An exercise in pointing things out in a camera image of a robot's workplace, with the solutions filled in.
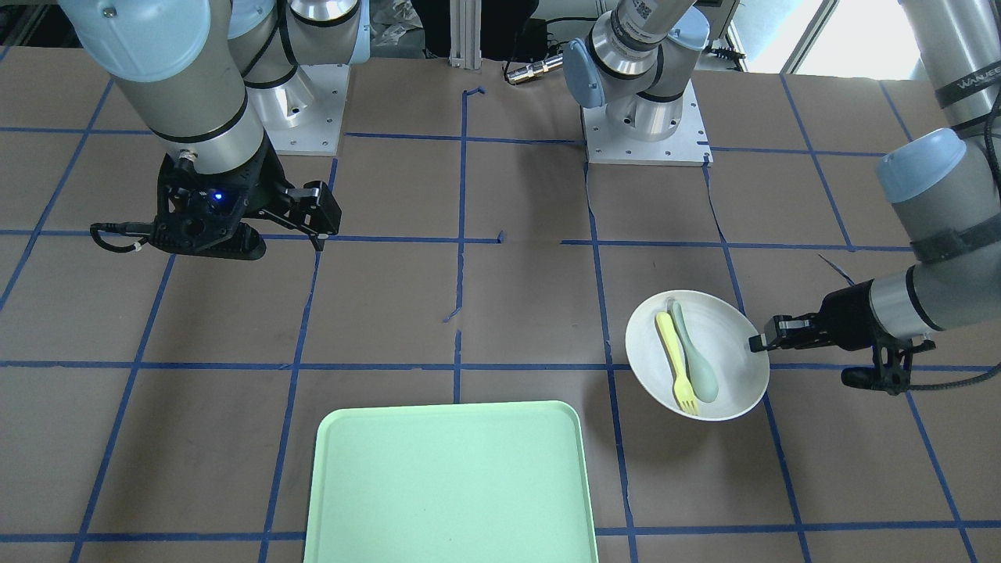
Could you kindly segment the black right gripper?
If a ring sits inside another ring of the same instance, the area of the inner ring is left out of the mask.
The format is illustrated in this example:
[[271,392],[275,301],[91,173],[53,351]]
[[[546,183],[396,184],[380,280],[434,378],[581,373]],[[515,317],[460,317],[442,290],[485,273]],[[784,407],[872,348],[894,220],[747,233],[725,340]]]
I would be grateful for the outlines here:
[[200,174],[194,160],[165,156],[157,178],[152,244],[174,254],[258,260],[266,242],[249,220],[271,221],[310,238],[322,252],[339,233],[341,209],[324,181],[291,185],[270,142],[247,163],[222,174]]

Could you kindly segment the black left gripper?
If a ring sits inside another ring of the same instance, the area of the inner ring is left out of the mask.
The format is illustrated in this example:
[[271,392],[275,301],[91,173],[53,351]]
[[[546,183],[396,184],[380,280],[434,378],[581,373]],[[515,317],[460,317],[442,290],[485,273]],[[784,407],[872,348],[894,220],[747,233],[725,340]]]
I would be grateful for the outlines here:
[[872,282],[862,282],[829,293],[816,313],[772,317],[771,342],[765,334],[754,335],[748,339],[748,349],[761,353],[826,346],[842,350],[870,348],[881,332],[871,303],[871,289]]

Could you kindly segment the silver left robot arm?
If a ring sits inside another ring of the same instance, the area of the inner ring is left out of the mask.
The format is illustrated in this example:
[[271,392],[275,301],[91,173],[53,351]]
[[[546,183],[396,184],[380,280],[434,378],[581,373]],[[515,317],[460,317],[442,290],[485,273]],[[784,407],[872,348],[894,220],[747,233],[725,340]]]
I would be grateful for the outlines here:
[[[901,6],[948,121],[876,167],[915,266],[830,293],[814,314],[774,317],[754,352],[904,345],[999,316],[999,3]],[[690,1],[621,1],[562,50],[566,86],[583,108],[675,106],[707,39]]]

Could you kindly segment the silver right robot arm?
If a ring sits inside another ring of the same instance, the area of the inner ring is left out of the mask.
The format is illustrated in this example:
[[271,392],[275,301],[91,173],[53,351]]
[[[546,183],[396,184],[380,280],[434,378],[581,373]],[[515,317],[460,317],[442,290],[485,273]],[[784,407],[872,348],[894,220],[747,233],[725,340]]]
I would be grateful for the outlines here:
[[371,56],[368,1],[61,1],[84,50],[166,149],[150,222],[95,222],[111,253],[258,260],[253,221],[337,235],[326,181],[295,186],[280,153],[333,154],[346,86]]

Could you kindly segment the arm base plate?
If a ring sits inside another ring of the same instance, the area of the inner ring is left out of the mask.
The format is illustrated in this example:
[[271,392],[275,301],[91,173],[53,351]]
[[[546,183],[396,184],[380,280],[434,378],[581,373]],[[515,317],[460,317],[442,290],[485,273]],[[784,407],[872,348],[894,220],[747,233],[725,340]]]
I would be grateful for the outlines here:
[[350,65],[302,66],[285,84],[248,89],[280,156],[336,156]]
[[708,167],[714,163],[693,82],[673,101],[635,95],[580,113],[591,164]]

